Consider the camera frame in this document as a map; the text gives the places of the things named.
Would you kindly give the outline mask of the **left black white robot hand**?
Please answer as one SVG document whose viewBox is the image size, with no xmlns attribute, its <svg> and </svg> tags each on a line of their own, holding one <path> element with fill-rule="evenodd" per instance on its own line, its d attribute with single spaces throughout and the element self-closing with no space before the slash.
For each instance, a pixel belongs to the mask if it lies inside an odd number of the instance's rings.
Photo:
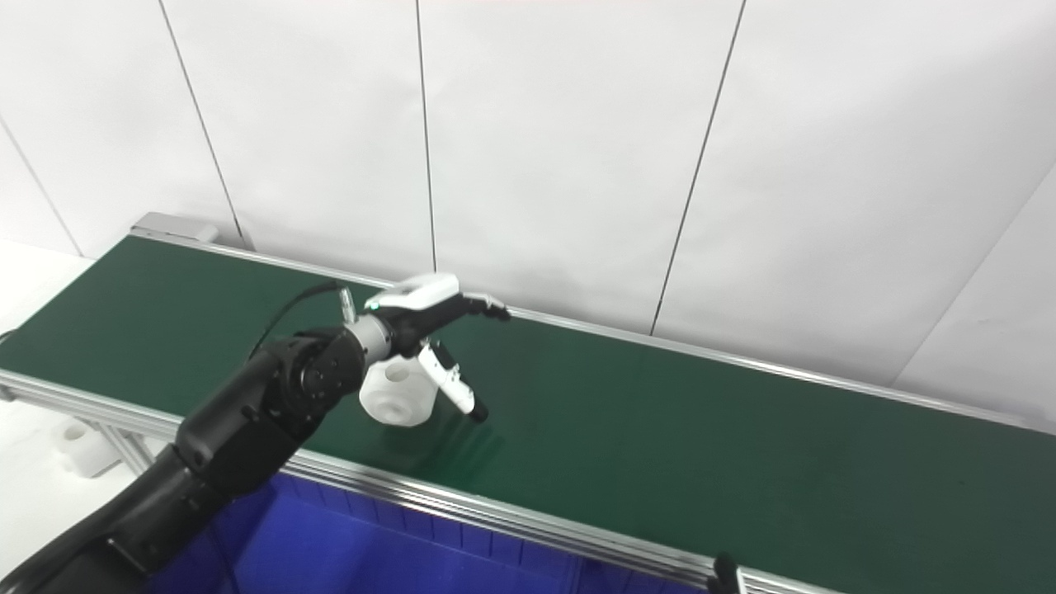
<svg viewBox="0 0 1056 594">
<path fill-rule="evenodd" d="M 430 273 L 408 278 L 370 297 L 365 314 L 382 321 L 391 354 L 417 361 L 425 376 L 467 417 L 485 422 L 489 410 L 470 384 L 463 380 L 460 365 L 432 334 L 467 315 L 499 321 L 512 312 L 497 298 L 465 293 L 452 273 Z"/>
</svg>

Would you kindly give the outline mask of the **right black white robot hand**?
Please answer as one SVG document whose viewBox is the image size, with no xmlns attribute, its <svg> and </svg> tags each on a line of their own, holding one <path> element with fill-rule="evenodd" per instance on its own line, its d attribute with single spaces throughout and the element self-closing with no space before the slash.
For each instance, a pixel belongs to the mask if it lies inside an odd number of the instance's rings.
<svg viewBox="0 0 1056 594">
<path fill-rule="evenodd" d="M 740 567 L 731 555 L 720 553 L 712 563 L 712 575 L 706 578 L 705 590 L 710 594 L 742 593 Z"/>
</svg>

